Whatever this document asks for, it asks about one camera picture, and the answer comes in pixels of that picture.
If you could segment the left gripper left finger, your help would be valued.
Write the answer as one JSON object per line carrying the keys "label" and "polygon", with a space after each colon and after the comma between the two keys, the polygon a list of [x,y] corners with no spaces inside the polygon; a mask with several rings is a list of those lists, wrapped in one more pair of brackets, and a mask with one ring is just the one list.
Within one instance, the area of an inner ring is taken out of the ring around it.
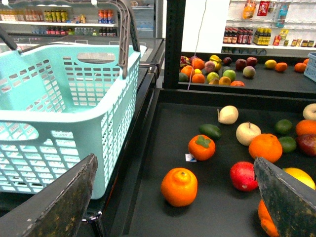
{"label": "left gripper left finger", "polygon": [[90,154],[0,219],[2,237],[75,237],[92,196],[98,168]]}

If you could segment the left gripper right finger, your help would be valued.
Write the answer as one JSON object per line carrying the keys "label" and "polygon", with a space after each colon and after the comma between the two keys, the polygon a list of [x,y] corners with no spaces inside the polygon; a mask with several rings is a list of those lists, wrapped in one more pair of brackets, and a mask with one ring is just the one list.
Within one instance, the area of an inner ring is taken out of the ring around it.
{"label": "left gripper right finger", "polygon": [[260,195],[281,237],[316,235],[316,191],[265,158],[254,161]]}

